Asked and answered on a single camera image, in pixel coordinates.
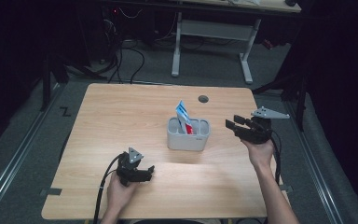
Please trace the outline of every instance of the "desk leg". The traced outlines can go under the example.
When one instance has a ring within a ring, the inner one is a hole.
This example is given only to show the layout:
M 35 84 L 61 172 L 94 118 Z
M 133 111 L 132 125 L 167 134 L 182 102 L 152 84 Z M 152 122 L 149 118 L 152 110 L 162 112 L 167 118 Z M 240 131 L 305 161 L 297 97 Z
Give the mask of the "desk leg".
M 175 45 L 175 52 L 173 53 L 172 73 L 171 73 L 173 77 L 179 76 L 181 32 L 182 32 L 182 12 L 178 12 L 178 22 L 176 25 L 176 45 Z
M 249 64 L 248 64 L 248 57 L 249 57 L 249 54 L 251 52 L 252 45 L 255 42 L 255 36 L 257 35 L 257 31 L 258 31 L 258 27 L 260 26 L 260 22 L 261 22 L 260 19 L 255 21 L 255 25 L 254 25 L 254 27 L 252 29 L 251 36 L 249 38 L 248 45 L 246 47 L 246 51 L 244 53 L 240 54 L 242 72 L 243 72 L 243 75 L 245 77 L 245 82 L 247 84 L 252 84 L 253 83 L 252 74 L 251 74 L 251 71 L 249 69 Z

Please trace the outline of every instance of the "wooden table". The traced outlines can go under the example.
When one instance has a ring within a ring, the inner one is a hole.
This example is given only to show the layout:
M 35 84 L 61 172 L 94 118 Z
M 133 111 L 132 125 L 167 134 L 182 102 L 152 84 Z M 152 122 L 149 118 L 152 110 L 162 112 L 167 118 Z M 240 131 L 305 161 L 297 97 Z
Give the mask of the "wooden table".
M 209 102 L 199 102 L 200 95 Z M 203 151 L 167 148 L 167 122 L 176 116 L 180 100 L 190 117 L 211 124 Z M 89 85 L 51 185 L 62 189 L 61 195 L 47 197 L 43 218 L 92 218 L 104 171 L 129 147 L 145 155 L 139 169 L 156 169 L 121 218 L 265 217 L 248 151 L 225 127 L 225 119 L 235 114 L 250 118 L 255 109 L 252 92 L 245 88 Z

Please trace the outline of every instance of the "hand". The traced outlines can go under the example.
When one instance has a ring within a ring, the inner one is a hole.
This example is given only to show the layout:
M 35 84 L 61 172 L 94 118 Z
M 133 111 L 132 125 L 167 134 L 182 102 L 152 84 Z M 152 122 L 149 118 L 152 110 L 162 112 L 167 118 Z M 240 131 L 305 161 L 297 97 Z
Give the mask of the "hand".
M 109 187 L 107 188 L 107 209 L 103 214 L 101 223 L 116 223 L 121 210 L 130 202 L 133 192 L 139 183 L 130 183 L 127 187 L 120 183 L 120 177 L 116 172 L 112 173 Z
M 108 209 L 123 209 L 130 201 L 139 183 L 130 183 L 127 187 L 120 183 L 120 177 L 116 172 L 112 173 L 109 187 L 107 188 Z
M 272 153 L 274 152 L 274 145 L 271 140 L 259 145 L 255 145 L 242 139 L 241 142 L 248 147 L 249 159 L 255 169 L 264 167 L 270 168 Z

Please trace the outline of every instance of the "black cable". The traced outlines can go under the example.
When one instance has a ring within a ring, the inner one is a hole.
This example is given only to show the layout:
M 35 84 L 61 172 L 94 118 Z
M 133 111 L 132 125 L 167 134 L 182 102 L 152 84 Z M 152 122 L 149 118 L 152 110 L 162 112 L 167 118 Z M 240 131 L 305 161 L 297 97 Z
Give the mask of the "black cable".
M 131 79 L 130 79 L 130 84 L 132 84 L 133 78 L 135 77 L 135 75 L 139 72 L 139 70 L 141 70 L 141 68 L 144 66 L 145 64 L 145 56 L 143 55 L 143 53 L 141 53 L 140 51 L 136 50 L 136 49 L 127 49 L 127 50 L 132 50 L 134 52 L 139 53 L 142 56 L 142 64 L 139 66 L 139 68 L 132 74 Z
M 200 39 L 201 39 L 201 43 L 200 43 L 198 46 L 196 46 L 195 48 L 186 48 L 185 46 L 183 46 L 183 44 L 181 44 L 181 47 L 182 47 L 183 49 L 189 49 L 189 50 L 199 49 L 199 48 L 201 48 L 201 47 L 204 45 L 204 43 L 205 43 L 205 38 L 201 37 Z
M 275 140 L 271 137 L 271 141 L 272 141 L 272 144 L 274 145 L 275 147 L 275 150 L 274 150 L 274 155 L 275 155 L 275 161 L 277 163 L 277 167 L 276 167 L 276 170 L 275 170 L 275 181 L 277 182 L 278 186 L 280 185 L 280 177 L 281 177 L 281 152 L 282 152 L 282 141 L 281 141 L 281 138 L 280 136 L 275 132 L 275 131 L 272 131 L 273 133 L 275 133 L 275 135 L 278 137 L 278 140 L 279 140 L 279 144 L 280 146 L 277 147 L 277 144 L 275 142 Z
M 94 213 L 94 221 L 93 223 L 94 224 L 97 224 L 98 223 L 98 215 L 100 213 L 100 205 L 101 205 L 101 198 L 103 196 L 103 186 L 104 186 L 104 183 L 105 183 L 105 179 L 107 176 L 109 176 L 110 173 L 112 172 L 109 172 L 110 168 L 112 167 L 113 163 L 115 163 L 115 161 L 122 157 L 124 154 L 120 154 L 118 156 L 116 156 L 109 164 L 109 166 L 107 167 L 104 175 L 103 175 L 103 180 L 101 181 L 101 184 L 100 184 L 100 188 L 98 190 L 98 197 L 97 197 L 97 203 L 95 204 L 95 213 Z
M 235 222 L 235 224 L 240 224 L 240 222 L 242 222 L 242 221 L 244 221 L 244 220 L 246 220 L 246 219 L 251 219 L 251 220 L 256 221 L 257 223 L 263 224 L 260 220 L 258 220 L 258 218 L 255 218 L 255 217 L 238 219 L 238 220 Z
M 116 70 L 115 72 L 112 74 L 112 76 L 109 78 L 108 82 L 107 83 L 110 83 L 112 81 L 112 78 L 115 76 L 115 74 L 117 74 L 117 78 L 118 78 L 118 83 L 119 84 L 123 84 L 123 81 L 121 80 L 121 77 L 120 77 L 120 73 L 119 73 L 119 68 L 121 66 L 121 62 L 123 61 L 123 48 L 122 48 L 122 42 L 121 42 L 121 45 L 120 45 L 120 60 L 119 60 L 119 63 L 117 64 L 117 67 L 116 67 Z

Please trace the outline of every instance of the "plastic bin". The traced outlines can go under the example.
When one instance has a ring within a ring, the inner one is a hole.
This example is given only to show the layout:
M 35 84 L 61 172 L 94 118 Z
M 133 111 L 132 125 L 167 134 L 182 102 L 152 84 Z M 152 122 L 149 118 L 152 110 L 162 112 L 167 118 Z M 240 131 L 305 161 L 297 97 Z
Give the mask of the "plastic bin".
M 167 125 L 167 145 L 170 149 L 202 151 L 211 132 L 206 119 L 190 119 L 193 134 L 182 131 L 178 118 L 170 118 Z

